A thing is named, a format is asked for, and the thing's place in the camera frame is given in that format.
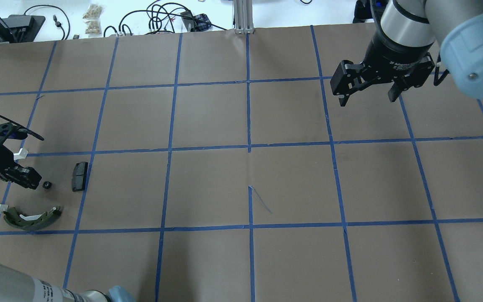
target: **cable plug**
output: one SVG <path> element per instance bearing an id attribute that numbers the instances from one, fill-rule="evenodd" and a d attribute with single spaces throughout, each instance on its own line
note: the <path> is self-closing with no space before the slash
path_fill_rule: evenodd
<path id="1" fill-rule="evenodd" d="M 62 27 L 63 25 L 61 24 L 61 22 L 57 21 L 57 16 L 56 15 L 53 15 L 53 21 L 55 21 L 55 25 L 57 27 Z"/>

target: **cable connector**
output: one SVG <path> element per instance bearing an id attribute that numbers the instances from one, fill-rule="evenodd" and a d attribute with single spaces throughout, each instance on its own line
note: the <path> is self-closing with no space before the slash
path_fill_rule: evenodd
<path id="1" fill-rule="evenodd" d="M 53 21 L 55 22 L 55 25 L 57 27 L 62 27 L 63 25 L 61 24 L 61 22 L 57 21 L 57 16 L 56 15 L 53 15 Z"/>

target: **black ring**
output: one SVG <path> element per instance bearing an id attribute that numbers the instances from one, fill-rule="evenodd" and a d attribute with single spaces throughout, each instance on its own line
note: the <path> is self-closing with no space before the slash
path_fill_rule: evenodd
<path id="1" fill-rule="evenodd" d="M 396 10 L 399 13 L 401 13 L 402 15 L 404 15 L 404 17 L 406 17 L 407 19 L 410 19 L 410 20 L 413 20 L 413 21 L 416 21 L 416 22 L 419 22 L 419 23 L 430 24 L 428 19 L 423 18 L 423 17 L 419 17 L 417 15 L 414 15 L 414 14 L 406 11 L 405 8 L 403 8 L 400 4 L 398 4 L 397 0 L 392 0 L 392 2 L 395 5 Z"/>

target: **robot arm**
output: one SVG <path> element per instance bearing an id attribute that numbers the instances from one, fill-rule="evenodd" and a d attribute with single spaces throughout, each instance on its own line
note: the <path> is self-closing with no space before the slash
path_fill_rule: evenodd
<path id="1" fill-rule="evenodd" d="M 375 1 L 371 1 L 375 10 Z M 345 106 L 351 94 L 391 83 L 394 102 L 411 87 L 423 86 L 435 68 L 428 49 L 437 38 L 441 59 L 458 88 L 483 98 L 483 1 L 391 0 L 360 64 L 341 61 L 331 83 Z"/>

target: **white background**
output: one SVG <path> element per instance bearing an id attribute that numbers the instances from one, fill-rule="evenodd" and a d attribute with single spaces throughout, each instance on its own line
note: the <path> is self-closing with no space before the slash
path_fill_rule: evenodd
<path id="1" fill-rule="evenodd" d="M 51 4 L 59 6 L 67 13 L 70 19 L 71 31 L 69 39 L 74 34 L 80 38 L 88 38 L 85 34 L 86 25 L 83 23 L 83 14 L 90 3 L 100 4 L 104 12 L 100 16 L 102 30 L 113 25 L 118 27 L 124 15 L 132 10 L 146 9 L 153 0 L 0 0 L 0 16 L 21 15 L 26 8 L 37 4 Z M 232 2 L 229 0 L 161 0 L 159 4 L 177 2 L 187 6 L 194 15 L 205 13 L 211 23 L 224 27 L 233 28 Z M 290 27 L 305 25 L 323 25 L 351 23 L 356 0 L 313 0 L 311 4 L 304 5 L 299 0 L 253 0 L 253 21 L 258 27 Z M 46 23 L 42 26 L 35 41 L 58 40 L 62 37 L 61 29 L 55 27 L 52 15 L 63 23 L 65 31 L 68 28 L 65 16 L 55 8 L 34 8 L 28 15 L 42 15 L 46 17 Z M 148 29 L 148 17 L 146 13 L 135 13 L 125 19 L 134 34 L 145 34 Z M 175 31 L 182 30 L 180 18 L 175 21 Z"/>

